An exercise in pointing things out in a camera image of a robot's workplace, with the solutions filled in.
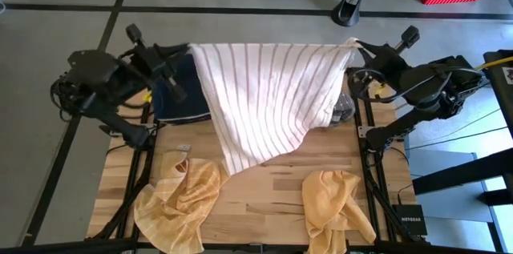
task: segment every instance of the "gray floor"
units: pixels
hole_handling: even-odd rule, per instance
[[[10,3],[101,6],[112,6],[114,1],[4,0]],[[337,0],[124,0],[125,6],[281,9],[330,9],[336,3]],[[424,6],[418,0],[363,0],[362,10],[513,14],[508,0],[440,6]],[[0,15],[0,52],[3,57],[0,71],[3,87],[0,91],[4,97],[0,109],[9,115],[0,139],[0,148],[6,154],[0,162],[0,247],[16,245],[22,238],[20,235],[42,190],[42,182],[66,126],[50,103],[49,86],[68,68],[67,56],[73,50],[98,46],[108,16],[109,13],[103,12],[41,10],[8,10]],[[342,28],[324,17],[122,13],[115,24],[108,51],[119,54],[131,46],[124,27],[133,22],[143,31],[148,43],[161,45],[178,42],[340,43],[352,36],[371,43],[395,44],[399,35],[409,25],[414,25],[421,32],[421,40],[404,54],[411,65],[462,54],[477,66],[483,62],[484,52],[511,48],[513,40],[512,22],[485,20],[362,18],[356,26]],[[497,112],[453,135],[430,141],[457,131],[496,108],[493,92],[484,88],[468,99],[460,115],[447,121],[420,125],[411,134],[410,145],[422,146],[502,127],[503,117]],[[108,138],[101,134],[97,125],[90,119],[81,122],[40,232],[40,244],[81,240],[85,235],[108,145]],[[507,132],[494,131],[426,149],[476,152],[482,157],[511,146],[513,141]],[[461,224],[438,220],[428,221],[428,228],[430,239],[435,244],[450,244],[452,238],[448,237],[465,236],[472,239],[454,239],[453,245],[469,248],[487,248],[490,245],[489,236],[480,228],[465,232]]]

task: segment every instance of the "wooden tabletop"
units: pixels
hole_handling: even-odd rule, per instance
[[[392,103],[372,105],[378,126],[385,126],[396,119]],[[366,125],[362,103],[360,109],[362,122]],[[111,147],[121,144],[121,139],[113,139]],[[175,150],[179,145],[191,145],[188,152],[188,158],[191,159],[224,158],[212,121],[166,126],[159,130],[154,170],[160,164],[158,159],[162,154],[171,149]],[[394,146],[404,151],[401,143],[395,143]],[[123,202],[132,154],[132,149],[123,147],[107,157],[87,236],[99,232]],[[390,202],[397,203],[398,191],[412,183],[408,165],[401,153],[391,150],[385,152],[382,164]],[[222,187],[216,205],[201,226],[203,243],[308,244],[301,182],[310,172],[316,170],[344,170],[362,177],[354,120],[338,127],[311,130],[303,144],[294,152],[280,155],[231,177]],[[356,200],[368,216],[363,182],[358,185]],[[401,191],[401,200],[404,204],[416,203],[412,187]],[[387,239],[384,214],[377,201],[376,205],[382,239]],[[130,235],[133,225],[131,214],[132,211],[127,223],[127,236]],[[347,231],[346,238],[352,245],[367,244],[356,231]]]

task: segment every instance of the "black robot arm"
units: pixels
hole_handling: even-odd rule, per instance
[[[79,50],[68,58],[71,69],[60,76],[50,88],[52,102],[60,111],[99,119],[110,129],[123,135],[133,148],[148,146],[149,130],[122,119],[118,106],[145,89],[164,83],[176,101],[186,94],[174,80],[176,64],[188,51],[188,44],[147,47],[135,25],[127,27],[134,48],[118,58],[101,50]]]
[[[404,98],[414,109],[386,127],[366,132],[368,148],[380,151],[395,136],[405,135],[422,121],[448,119],[457,115],[465,99],[483,84],[483,73],[477,71],[462,56],[446,57],[416,67],[409,66],[401,52],[418,41],[417,28],[410,26],[402,41],[395,47],[388,44],[374,46],[358,41],[364,58],[363,68],[348,71],[348,86],[353,95],[374,103],[391,103]],[[388,85],[396,91],[389,97],[370,98],[367,90],[371,82]]]

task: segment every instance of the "white cloth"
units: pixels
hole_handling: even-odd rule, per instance
[[[192,55],[230,175],[296,150],[327,127],[358,47],[192,44]]]

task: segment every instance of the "yellow cloth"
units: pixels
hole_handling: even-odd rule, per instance
[[[165,153],[153,166],[159,171],[135,200],[137,226],[162,252],[202,252],[200,225],[228,179],[225,169],[182,151]]]
[[[309,254],[345,253],[345,230],[358,230],[372,243],[376,233],[354,201],[360,178],[346,171],[315,171],[303,181]]]

